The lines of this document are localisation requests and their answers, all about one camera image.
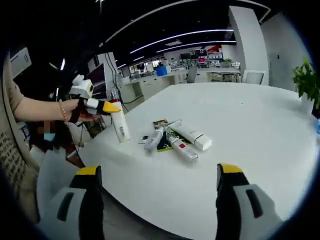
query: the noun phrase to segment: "black ceiling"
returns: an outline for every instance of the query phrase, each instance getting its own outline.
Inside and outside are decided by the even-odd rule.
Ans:
[[[278,9],[267,0],[254,0],[271,8],[274,15]],[[14,39],[9,44],[13,51],[16,47],[27,46],[33,68],[37,65],[52,63],[60,67],[65,58],[64,71],[87,71],[86,64],[94,54],[113,52],[117,65],[130,65],[133,59],[157,55],[156,51],[168,48],[160,42],[130,54],[131,51],[146,44],[189,32],[226,29],[229,26],[229,5],[252,8],[260,19],[266,8],[240,0],[195,0],[180,1],[156,11],[126,27],[113,38],[115,32],[131,21],[177,0],[136,0],[110,1],[43,1],[33,5],[13,4],[10,33]],[[198,33],[178,37],[182,44],[223,41],[225,32]]]

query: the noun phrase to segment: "gold bracelet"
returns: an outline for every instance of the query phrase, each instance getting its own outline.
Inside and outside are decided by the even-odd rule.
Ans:
[[[63,120],[64,120],[65,123],[67,123],[68,122],[68,118],[67,118],[66,111],[65,111],[65,108],[64,108],[64,105],[63,105],[61,99],[59,100],[59,104],[60,104]]]

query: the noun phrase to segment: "chair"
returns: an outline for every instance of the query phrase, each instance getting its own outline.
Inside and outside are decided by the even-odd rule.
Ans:
[[[197,66],[190,66],[188,76],[186,77],[187,84],[193,84],[196,81],[198,68]]]
[[[259,70],[244,70],[241,82],[246,84],[259,84],[261,85],[266,71]]]
[[[220,62],[220,68],[230,68],[230,64],[229,61],[222,61]]]

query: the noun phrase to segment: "green leaves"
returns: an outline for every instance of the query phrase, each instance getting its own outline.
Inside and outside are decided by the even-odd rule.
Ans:
[[[293,69],[294,77],[292,81],[298,87],[299,98],[306,93],[309,100],[314,99],[315,107],[320,107],[320,81],[318,75],[313,71],[313,65],[304,56],[303,64]]]

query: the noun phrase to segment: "round white table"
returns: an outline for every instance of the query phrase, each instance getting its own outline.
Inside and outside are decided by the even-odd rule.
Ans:
[[[245,83],[172,85],[125,115],[131,141],[113,127],[80,151],[86,166],[101,165],[103,187],[129,210],[171,233],[212,240],[217,231],[217,164],[243,169],[275,202],[282,220],[308,190],[318,152],[312,116],[296,92]],[[173,150],[146,156],[139,139],[152,121],[182,122],[212,139],[199,162],[184,164]]]

